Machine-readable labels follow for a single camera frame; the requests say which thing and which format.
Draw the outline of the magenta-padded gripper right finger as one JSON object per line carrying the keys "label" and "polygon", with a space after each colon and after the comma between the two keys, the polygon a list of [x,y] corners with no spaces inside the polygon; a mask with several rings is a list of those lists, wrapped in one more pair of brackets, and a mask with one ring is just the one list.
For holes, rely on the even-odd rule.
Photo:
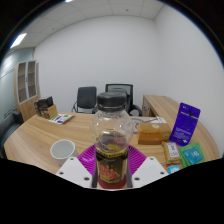
{"label": "magenta-padded gripper right finger", "polygon": [[140,188],[168,175],[159,161],[146,157],[138,149],[129,146],[127,160],[127,187]]}

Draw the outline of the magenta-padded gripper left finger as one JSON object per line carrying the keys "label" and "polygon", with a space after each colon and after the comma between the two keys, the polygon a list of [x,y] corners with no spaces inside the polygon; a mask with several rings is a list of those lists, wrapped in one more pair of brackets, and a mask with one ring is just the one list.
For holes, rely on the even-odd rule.
{"label": "magenta-padded gripper left finger", "polygon": [[84,188],[96,188],[97,164],[95,146],[90,146],[78,157],[69,157],[56,175]]}

